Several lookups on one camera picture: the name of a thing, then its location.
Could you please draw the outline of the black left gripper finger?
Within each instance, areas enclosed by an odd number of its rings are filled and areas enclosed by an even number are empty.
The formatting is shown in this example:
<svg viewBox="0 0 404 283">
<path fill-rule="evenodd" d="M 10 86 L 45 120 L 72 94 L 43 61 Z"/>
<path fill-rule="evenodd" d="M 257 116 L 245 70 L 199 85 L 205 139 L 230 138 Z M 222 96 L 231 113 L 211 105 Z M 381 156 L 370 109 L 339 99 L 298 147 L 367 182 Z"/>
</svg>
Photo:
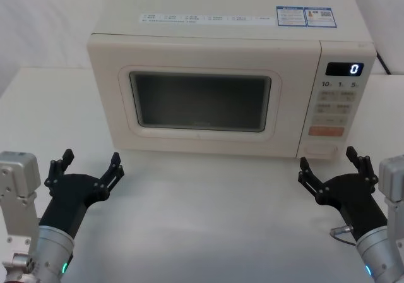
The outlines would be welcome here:
<svg viewBox="0 0 404 283">
<path fill-rule="evenodd" d="M 124 176 L 124 169 L 121 164 L 121 158 L 118 152 L 114 152 L 110 161 L 109 168 L 104 175 L 98 179 L 93 185 L 93 190 L 98 200 L 107 200 L 110 192 L 114 189 L 116 184 Z"/>
<path fill-rule="evenodd" d="M 44 181 L 44 185 L 49 189 L 50 196 L 54 195 L 54 188 L 60 177 L 64 176 L 66 169 L 71 165 L 74 159 L 74 153 L 71 149 L 66 149 L 62 158 L 51 160 L 49 173 Z"/>
</svg>

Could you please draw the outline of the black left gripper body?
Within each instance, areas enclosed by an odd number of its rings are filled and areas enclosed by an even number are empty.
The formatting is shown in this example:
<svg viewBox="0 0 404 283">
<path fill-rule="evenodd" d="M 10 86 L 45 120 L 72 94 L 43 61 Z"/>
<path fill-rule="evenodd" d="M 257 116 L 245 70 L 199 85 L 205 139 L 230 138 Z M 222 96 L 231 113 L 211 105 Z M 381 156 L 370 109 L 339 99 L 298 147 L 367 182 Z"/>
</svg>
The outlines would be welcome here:
<svg viewBox="0 0 404 283">
<path fill-rule="evenodd" d="M 103 200 L 103 182 L 85 174 L 67 174 L 47 179 L 45 186 L 51 201 L 39 225 L 75 238 L 88 208 Z"/>
</svg>

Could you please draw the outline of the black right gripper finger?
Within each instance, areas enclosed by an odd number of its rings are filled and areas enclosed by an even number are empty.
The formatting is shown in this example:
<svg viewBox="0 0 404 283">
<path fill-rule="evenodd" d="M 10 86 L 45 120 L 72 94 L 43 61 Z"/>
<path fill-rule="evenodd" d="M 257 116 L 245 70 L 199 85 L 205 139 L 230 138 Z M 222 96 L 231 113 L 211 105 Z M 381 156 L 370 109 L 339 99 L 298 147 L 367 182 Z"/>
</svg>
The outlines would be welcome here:
<svg viewBox="0 0 404 283">
<path fill-rule="evenodd" d="M 357 169 L 360 178 L 370 187 L 371 194 L 373 194 L 376 190 L 375 185 L 378 183 L 378 177 L 374 173 L 370 157 L 368 155 L 359 156 L 353 146 L 347 147 L 346 156 Z"/>
<path fill-rule="evenodd" d="M 312 172 L 309 162 L 305 157 L 300 158 L 300 171 L 298 173 L 298 182 L 305 187 L 314 197 L 319 205 L 329 204 L 329 188 L 326 183 L 320 181 Z"/>
</svg>

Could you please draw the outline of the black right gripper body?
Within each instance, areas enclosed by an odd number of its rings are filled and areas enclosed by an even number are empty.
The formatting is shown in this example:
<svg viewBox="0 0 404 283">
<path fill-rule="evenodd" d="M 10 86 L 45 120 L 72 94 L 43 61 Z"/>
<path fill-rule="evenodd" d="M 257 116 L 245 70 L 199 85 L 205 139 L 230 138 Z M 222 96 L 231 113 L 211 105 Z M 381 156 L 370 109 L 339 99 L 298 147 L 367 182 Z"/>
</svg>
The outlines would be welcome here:
<svg viewBox="0 0 404 283">
<path fill-rule="evenodd" d="M 319 204 L 339 211 L 345 224 L 350 226 L 357 241 L 368 232 L 387 225 L 387 218 L 376 203 L 376 176 L 344 174 L 323 183 L 319 189 Z"/>
</svg>

